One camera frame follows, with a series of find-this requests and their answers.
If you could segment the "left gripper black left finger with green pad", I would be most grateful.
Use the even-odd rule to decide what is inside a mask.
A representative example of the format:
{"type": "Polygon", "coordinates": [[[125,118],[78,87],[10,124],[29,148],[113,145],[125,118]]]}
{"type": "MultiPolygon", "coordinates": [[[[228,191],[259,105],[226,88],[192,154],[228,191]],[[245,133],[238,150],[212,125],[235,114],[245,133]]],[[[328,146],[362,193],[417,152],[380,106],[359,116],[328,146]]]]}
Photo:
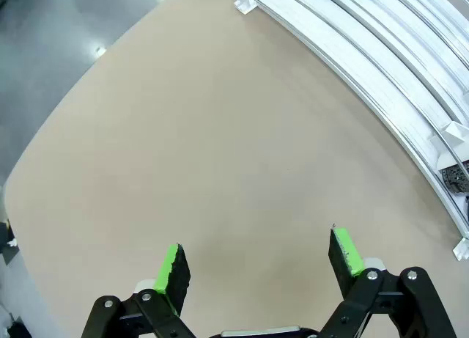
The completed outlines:
{"type": "Polygon", "coordinates": [[[170,245],[155,282],[124,301],[113,295],[99,297],[81,336],[193,337],[180,318],[190,279],[183,247],[170,245]]]}

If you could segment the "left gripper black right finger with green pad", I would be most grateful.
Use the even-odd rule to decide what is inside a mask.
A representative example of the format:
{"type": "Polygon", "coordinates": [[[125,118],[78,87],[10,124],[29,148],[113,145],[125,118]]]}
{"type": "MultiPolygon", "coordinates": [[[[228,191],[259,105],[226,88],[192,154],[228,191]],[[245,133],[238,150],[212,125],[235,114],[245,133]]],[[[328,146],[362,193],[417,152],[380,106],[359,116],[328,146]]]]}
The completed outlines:
{"type": "Polygon", "coordinates": [[[343,301],[319,337],[361,337],[373,315],[387,315],[400,337],[455,337],[440,296],[420,267],[396,276],[367,265],[345,228],[330,230],[328,256],[343,301]]]}

